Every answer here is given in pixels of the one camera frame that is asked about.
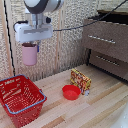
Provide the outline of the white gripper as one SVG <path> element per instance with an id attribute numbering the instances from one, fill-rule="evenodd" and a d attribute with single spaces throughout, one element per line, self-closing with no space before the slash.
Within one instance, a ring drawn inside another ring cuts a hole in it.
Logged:
<path id="1" fill-rule="evenodd" d="M 40 28 L 32 27 L 27 21 L 18 21 L 13 25 L 15 31 L 15 39 L 19 43 L 43 40 L 51 38 L 53 28 L 50 24 L 43 24 Z M 37 52 L 39 52 L 39 44 L 37 41 Z"/>

